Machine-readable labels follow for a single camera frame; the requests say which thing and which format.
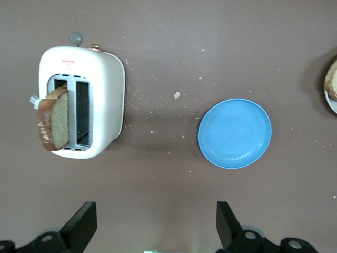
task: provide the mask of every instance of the bread crumb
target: bread crumb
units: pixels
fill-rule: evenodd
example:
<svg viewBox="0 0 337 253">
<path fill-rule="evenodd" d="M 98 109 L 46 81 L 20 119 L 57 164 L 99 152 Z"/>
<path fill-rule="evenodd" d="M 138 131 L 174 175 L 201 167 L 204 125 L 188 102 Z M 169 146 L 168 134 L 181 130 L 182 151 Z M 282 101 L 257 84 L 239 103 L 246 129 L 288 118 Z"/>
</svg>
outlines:
<svg viewBox="0 0 337 253">
<path fill-rule="evenodd" d="M 180 97 L 180 92 L 177 91 L 173 96 L 177 100 Z"/>
</svg>

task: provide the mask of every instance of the bread slice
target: bread slice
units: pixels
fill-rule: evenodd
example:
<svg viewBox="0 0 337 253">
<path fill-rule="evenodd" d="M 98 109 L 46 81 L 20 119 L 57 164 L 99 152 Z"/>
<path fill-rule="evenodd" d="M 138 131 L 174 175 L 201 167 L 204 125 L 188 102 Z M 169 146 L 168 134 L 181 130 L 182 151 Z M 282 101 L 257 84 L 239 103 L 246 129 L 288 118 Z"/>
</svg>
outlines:
<svg viewBox="0 0 337 253">
<path fill-rule="evenodd" d="M 324 79 L 324 89 L 329 95 L 337 99 L 337 61 L 335 61 L 328 70 Z"/>
<path fill-rule="evenodd" d="M 68 89 L 58 87 L 38 105 L 38 130 L 43 147 L 57 151 L 69 143 Z"/>
</svg>

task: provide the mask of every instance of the white plate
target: white plate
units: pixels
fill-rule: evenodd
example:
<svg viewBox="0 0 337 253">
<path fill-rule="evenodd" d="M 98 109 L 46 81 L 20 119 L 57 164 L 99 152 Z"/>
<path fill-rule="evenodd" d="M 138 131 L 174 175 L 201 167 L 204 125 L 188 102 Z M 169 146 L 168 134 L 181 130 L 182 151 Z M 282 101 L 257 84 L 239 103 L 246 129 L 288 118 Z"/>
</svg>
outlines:
<svg viewBox="0 0 337 253">
<path fill-rule="evenodd" d="M 336 99 L 333 99 L 332 97 L 329 96 L 329 93 L 324 90 L 324 95 L 325 95 L 325 98 L 326 98 L 326 101 L 328 102 L 330 108 L 335 112 L 337 113 L 337 100 Z"/>
</svg>

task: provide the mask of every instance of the gray round knob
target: gray round knob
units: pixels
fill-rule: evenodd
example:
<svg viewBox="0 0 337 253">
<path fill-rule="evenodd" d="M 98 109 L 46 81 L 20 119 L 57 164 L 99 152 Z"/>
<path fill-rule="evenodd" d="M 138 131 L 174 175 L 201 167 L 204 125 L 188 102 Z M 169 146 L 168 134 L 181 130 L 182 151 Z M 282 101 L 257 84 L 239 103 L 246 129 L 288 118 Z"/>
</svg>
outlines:
<svg viewBox="0 0 337 253">
<path fill-rule="evenodd" d="M 83 37 L 80 33 L 73 32 L 70 34 L 69 40 L 74 46 L 79 46 L 83 41 Z"/>
</svg>

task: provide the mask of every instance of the toaster logo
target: toaster logo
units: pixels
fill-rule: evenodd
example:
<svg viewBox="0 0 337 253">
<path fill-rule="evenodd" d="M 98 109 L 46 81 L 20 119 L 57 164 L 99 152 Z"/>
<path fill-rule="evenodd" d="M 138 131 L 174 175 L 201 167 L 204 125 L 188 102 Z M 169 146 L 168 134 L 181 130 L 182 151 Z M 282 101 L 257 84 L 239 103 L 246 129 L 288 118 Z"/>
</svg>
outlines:
<svg viewBox="0 0 337 253">
<path fill-rule="evenodd" d="M 61 60 L 61 62 L 67 65 L 69 70 L 71 69 L 71 65 L 75 63 L 75 61 L 71 60 Z"/>
</svg>

